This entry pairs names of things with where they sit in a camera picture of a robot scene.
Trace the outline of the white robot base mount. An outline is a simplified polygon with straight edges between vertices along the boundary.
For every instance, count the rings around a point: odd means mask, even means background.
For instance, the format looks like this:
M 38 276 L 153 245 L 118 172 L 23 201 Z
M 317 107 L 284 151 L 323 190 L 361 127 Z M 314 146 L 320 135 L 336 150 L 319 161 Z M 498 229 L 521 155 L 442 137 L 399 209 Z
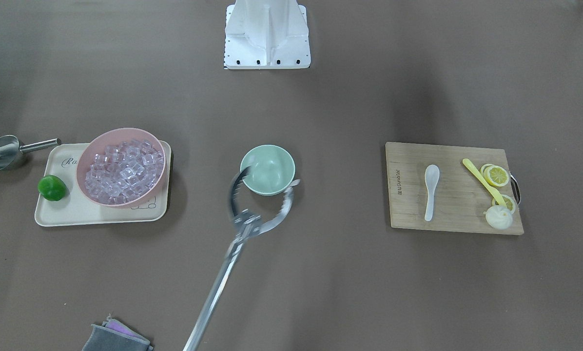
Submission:
M 307 9 L 297 1 L 236 0 L 225 15 L 224 69 L 311 66 Z

